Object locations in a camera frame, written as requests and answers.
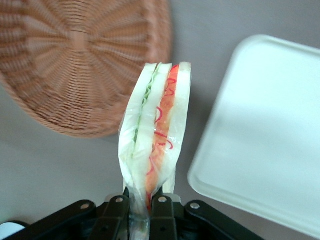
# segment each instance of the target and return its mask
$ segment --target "plastic wrap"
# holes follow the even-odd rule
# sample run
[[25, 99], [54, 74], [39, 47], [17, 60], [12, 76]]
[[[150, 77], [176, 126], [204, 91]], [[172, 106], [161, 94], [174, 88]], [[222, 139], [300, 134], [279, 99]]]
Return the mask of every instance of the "plastic wrap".
[[130, 239], [148, 240], [152, 196], [173, 193], [186, 129], [191, 65], [146, 64], [119, 131], [118, 156], [130, 192]]

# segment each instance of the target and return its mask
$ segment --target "white tray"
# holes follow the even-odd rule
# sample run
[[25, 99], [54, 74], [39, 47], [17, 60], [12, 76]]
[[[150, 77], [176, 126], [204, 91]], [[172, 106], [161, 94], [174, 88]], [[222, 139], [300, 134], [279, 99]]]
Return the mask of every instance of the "white tray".
[[320, 50], [242, 42], [188, 178], [204, 196], [320, 238]]

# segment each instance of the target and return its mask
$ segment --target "tomato slice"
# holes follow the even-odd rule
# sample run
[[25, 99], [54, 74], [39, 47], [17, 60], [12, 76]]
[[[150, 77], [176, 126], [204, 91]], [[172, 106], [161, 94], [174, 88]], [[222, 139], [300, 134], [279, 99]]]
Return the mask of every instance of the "tomato slice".
[[150, 210], [152, 193], [157, 187], [159, 173], [164, 161], [167, 142], [170, 144], [169, 150], [175, 146], [168, 141], [170, 129], [170, 111], [175, 104], [179, 65], [175, 65], [169, 72], [165, 84], [163, 97], [157, 107], [159, 117], [155, 120], [155, 132], [153, 136], [152, 152], [149, 157], [148, 173], [146, 174], [146, 206]]

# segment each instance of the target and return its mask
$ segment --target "screw head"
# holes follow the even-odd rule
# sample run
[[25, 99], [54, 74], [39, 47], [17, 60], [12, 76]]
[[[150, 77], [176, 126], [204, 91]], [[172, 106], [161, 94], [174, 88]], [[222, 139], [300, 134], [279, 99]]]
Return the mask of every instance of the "screw head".
[[122, 203], [124, 201], [124, 199], [122, 197], [118, 197], [115, 202], [116, 203]]
[[193, 203], [190, 204], [190, 207], [191, 207], [192, 209], [199, 209], [199, 208], [200, 208], [200, 205], [199, 205], [198, 203], [196, 203], [196, 202], [193, 202]]
[[85, 203], [85, 204], [82, 204], [81, 205], [81, 207], [80, 207], [80, 209], [87, 209], [87, 208], [89, 208], [90, 207], [90, 203]]
[[165, 196], [161, 196], [161, 197], [159, 197], [158, 201], [160, 203], [165, 203], [167, 201], [167, 198]]

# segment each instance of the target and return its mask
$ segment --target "wicker basket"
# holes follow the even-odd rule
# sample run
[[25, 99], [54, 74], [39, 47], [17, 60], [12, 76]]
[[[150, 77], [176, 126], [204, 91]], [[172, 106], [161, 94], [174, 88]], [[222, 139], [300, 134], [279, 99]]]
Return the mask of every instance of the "wicker basket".
[[116, 133], [144, 64], [170, 60], [167, 1], [1, 0], [4, 87], [54, 131]]

